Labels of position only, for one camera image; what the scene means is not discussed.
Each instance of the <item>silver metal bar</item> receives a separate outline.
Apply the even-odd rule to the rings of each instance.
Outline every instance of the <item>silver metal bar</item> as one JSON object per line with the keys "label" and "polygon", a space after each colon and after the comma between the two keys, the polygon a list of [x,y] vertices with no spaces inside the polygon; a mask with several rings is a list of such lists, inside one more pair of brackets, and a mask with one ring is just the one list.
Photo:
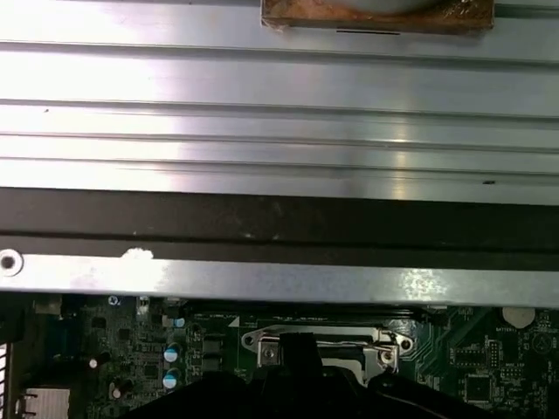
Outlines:
{"label": "silver metal bar", "polygon": [[559,155],[515,151],[393,150],[371,146],[241,141],[124,141],[110,139],[46,139],[5,137],[11,147],[1,152],[11,159],[66,161],[156,161],[165,163],[247,163],[307,167],[413,169],[559,174]]}
{"label": "silver metal bar", "polygon": [[[137,45],[260,52],[322,52],[355,56],[559,61],[555,19],[497,19],[480,38],[402,34],[398,37],[330,30],[263,29],[258,1],[251,6],[129,2],[4,0],[4,42]],[[500,3],[527,4],[528,0]],[[530,1],[559,7],[556,0]]]}
{"label": "silver metal bar", "polygon": [[[3,105],[0,106],[0,135],[3,143],[10,145],[0,148],[0,157],[16,157],[21,153],[31,156],[33,150],[37,150],[37,158],[46,157],[47,152],[52,158],[72,158],[81,149],[92,148],[90,141],[93,139],[84,137],[97,137],[97,141],[101,136],[108,137],[106,142],[99,143],[100,149],[108,150],[103,153],[103,160],[126,158],[119,153],[124,147],[119,144],[129,144],[129,151],[134,150],[132,144],[138,148],[150,147],[151,153],[160,155],[169,150],[169,144],[187,148],[190,141],[197,139],[200,143],[223,141],[224,147],[229,147],[229,142],[244,141],[274,142],[284,144],[286,148],[293,144],[335,144],[547,153],[557,147],[555,129],[559,127],[559,122],[554,121],[512,124],[508,120],[441,120],[427,115],[306,116],[256,110],[173,111],[156,107],[142,110],[53,104]],[[166,155],[170,159],[179,157],[175,153]],[[530,155],[523,157],[529,160]],[[128,158],[133,160],[135,157],[130,155]]]}
{"label": "silver metal bar", "polygon": [[559,307],[556,272],[24,255],[0,290],[315,303]]}
{"label": "silver metal bar", "polygon": [[0,52],[0,62],[0,92],[6,100],[221,103],[525,117],[554,117],[559,109],[556,72],[410,68],[381,62],[177,59],[135,57],[133,52],[116,57]]}
{"label": "silver metal bar", "polygon": [[475,38],[196,3],[0,2],[0,186],[559,202],[553,1]]}

